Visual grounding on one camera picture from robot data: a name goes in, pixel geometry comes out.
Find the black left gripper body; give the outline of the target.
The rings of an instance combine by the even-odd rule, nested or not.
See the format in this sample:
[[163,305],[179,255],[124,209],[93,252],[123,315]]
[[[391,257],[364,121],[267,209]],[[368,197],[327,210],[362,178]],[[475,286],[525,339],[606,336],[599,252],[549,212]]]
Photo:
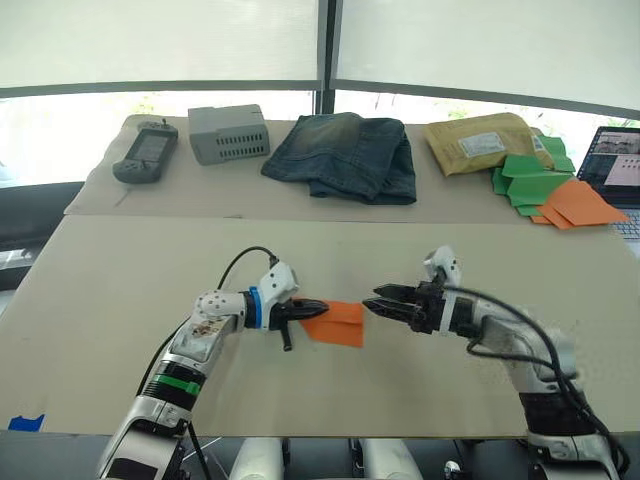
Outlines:
[[293,349],[288,322],[297,319],[300,308],[300,300],[288,300],[274,305],[270,311],[269,330],[280,333],[284,352]]

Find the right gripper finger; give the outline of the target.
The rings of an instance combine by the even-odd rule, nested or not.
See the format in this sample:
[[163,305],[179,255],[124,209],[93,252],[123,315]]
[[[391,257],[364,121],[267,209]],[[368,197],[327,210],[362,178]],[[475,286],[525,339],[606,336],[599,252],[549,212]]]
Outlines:
[[370,298],[362,304],[373,314],[409,324],[413,318],[414,306],[383,297]]
[[415,301],[416,288],[409,285],[385,284],[373,289],[373,292],[393,301]]

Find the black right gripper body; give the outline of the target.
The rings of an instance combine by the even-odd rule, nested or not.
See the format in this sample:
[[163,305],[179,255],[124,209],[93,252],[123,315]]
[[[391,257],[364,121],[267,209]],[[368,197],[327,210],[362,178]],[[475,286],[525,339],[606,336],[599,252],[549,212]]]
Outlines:
[[425,334],[439,331],[445,304],[445,291],[439,284],[421,282],[415,290],[411,330]]

